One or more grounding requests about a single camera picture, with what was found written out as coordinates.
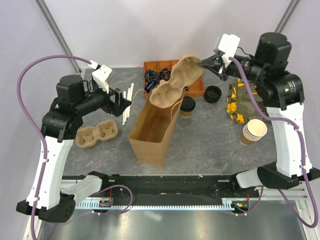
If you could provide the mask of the brown paper bag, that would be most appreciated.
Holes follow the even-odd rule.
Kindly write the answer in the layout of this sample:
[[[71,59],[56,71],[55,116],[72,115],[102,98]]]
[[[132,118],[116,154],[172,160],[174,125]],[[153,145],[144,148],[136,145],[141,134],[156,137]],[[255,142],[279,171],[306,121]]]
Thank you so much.
[[[137,120],[128,135],[132,150],[140,163],[161,168],[172,139],[184,95],[180,96],[169,108],[158,108],[149,101],[147,94],[145,104],[140,112],[135,108],[135,96],[131,108]]]

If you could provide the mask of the black plastic cup lid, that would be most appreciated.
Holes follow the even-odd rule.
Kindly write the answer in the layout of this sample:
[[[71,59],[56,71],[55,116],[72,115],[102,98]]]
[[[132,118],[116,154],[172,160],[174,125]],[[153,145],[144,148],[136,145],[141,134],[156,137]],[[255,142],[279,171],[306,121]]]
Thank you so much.
[[[183,112],[192,112],[196,107],[195,100],[190,96],[185,96],[182,100],[180,110]]]

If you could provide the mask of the brown paper coffee cup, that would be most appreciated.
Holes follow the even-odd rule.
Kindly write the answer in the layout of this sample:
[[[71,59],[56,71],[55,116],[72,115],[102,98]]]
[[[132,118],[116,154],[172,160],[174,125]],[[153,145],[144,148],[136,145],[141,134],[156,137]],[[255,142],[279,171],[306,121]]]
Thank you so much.
[[[192,115],[192,111],[180,110],[179,113],[183,118],[189,118]]]

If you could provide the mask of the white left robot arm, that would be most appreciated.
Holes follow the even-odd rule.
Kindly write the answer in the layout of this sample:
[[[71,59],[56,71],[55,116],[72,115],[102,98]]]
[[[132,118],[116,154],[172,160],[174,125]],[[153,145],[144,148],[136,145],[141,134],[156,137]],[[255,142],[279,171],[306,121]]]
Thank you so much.
[[[25,215],[35,214],[48,223],[67,222],[75,206],[91,195],[106,196],[110,191],[108,176],[91,171],[84,179],[61,190],[61,180],[69,151],[74,144],[83,116],[102,109],[119,117],[131,105],[120,89],[103,91],[95,84],[92,92],[86,92],[84,80],[79,75],[63,76],[56,85],[57,97],[48,113],[42,118],[40,135],[46,146],[41,150],[36,178],[27,199],[17,203],[16,211]],[[38,185],[42,176],[38,201],[32,210]]]

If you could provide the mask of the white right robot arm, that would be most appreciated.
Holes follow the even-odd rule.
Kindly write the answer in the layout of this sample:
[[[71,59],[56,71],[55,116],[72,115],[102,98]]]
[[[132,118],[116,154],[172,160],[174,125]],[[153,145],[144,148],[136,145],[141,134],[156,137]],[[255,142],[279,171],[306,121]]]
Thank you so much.
[[[266,108],[262,117],[272,123],[277,159],[237,173],[236,180],[229,184],[230,193],[240,197],[247,188],[254,186],[288,190],[301,181],[318,179],[320,171],[312,166],[304,139],[303,83],[286,69],[291,43],[281,33],[263,33],[254,56],[250,57],[236,55],[239,43],[238,36],[223,34],[214,55],[202,60],[199,66],[223,81],[231,76],[242,79],[245,84],[255,83],[257,94]]]

